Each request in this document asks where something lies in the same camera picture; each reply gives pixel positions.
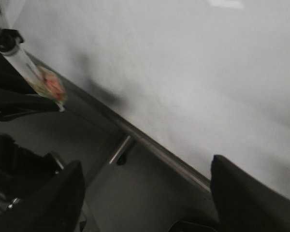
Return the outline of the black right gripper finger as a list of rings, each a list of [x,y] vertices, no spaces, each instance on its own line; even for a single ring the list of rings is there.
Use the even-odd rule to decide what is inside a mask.
[[[290,232],[290,200],[214,155],[210,189],[223,232]]]

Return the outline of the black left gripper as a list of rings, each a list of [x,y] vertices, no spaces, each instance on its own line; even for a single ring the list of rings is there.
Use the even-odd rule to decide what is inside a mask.
[[[0,121],[59,111],[0,54]],[[63,169],[55,155],[37,155],[0,133],[0,232],[73,232],[84,198],[79,161]]]

